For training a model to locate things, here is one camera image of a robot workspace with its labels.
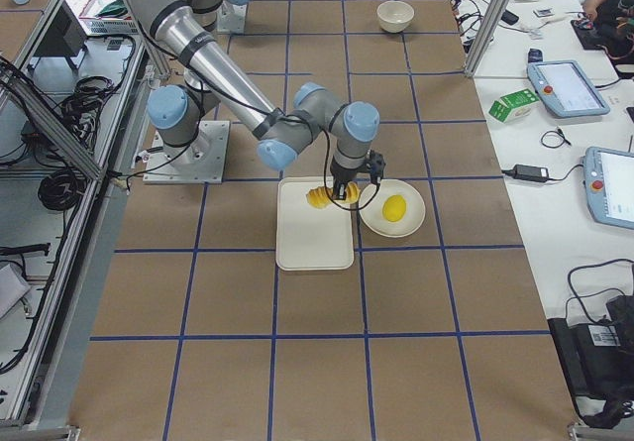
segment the white label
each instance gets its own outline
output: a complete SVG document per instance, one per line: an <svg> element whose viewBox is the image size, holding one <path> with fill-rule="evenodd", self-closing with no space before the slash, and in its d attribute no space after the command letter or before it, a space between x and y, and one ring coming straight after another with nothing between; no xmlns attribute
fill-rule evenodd
<svg viewBox="0 0 634 441"><path fill-rule="evenodd" d="M620 347L614 327L603 327L602 325L590 325L588 327L592 343L597 347Z"/></svg>

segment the robotic arm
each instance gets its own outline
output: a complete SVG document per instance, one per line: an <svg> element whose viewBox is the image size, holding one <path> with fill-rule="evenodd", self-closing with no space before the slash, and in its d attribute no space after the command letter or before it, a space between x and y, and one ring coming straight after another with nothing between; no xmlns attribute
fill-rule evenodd
<svg viewBox="0 0 634 441"><path fill-rule="evenodd" d="M224 0L130 0L133 15L150 37L167 46L187 68L185 86L155 91L148 112L164 146L173 152L191 148L190 162L204 151L197 120L219 102L225 104L260 141L263 162L283 170L322 131L337 137L330 172L333 197L346 198L346 186L358 172L379 184L384 163L370 150L379 123L376 109L365 102L345 104L325 88L304 84L295 95L295 110L284 115L222 51L208 31ZM234 0L234 3L245 0Z"/></svg>

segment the black connector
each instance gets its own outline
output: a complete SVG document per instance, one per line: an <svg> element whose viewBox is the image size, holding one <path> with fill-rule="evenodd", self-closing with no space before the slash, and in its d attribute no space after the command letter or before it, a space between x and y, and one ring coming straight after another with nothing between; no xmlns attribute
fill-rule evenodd
<svg viewBox="0 0 634 441"><path fill-rule="evenodd" d="M544 166L517 164L511 170L503 170L502 173L516 180L537 181L540 183L550 180L548 169Z"/></svg>
<svg viewBox="0 0 634 441"><path fill-rule="evenodd" d="M514 13L509 12L508 10L504 10L504 13L502 13L502 17L500 18L500 20L507 25L515 25L517 22L519 22L519 17Z"/></svg>

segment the tablet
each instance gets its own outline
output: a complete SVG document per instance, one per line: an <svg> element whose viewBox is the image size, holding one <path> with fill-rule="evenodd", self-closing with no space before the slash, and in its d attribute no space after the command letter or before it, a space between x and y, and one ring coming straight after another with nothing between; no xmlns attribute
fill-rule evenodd
<svg viewBox="0 0 634 441"><path fill-rule="evenodd" d="M590 147L583 158L583 174L592 217L634 230L634 154Z"/></svg>
<svg viewBox="0 0 634 441"><path fill-rule="evenodd" d="M528 78L557 117L596 116L610 108L576 61L531 62Z"/></svg>

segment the yellow lemon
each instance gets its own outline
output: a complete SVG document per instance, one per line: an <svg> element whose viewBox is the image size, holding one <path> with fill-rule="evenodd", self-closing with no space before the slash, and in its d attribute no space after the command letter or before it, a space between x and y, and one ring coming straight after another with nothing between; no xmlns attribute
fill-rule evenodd
<svg viewBox="0 0 634 441"><path fill-rule="evenodd" d="M392 223L405 216L405 211L407 211L407 202L401 195L392 195L383 203L383 218Z"/></svg>

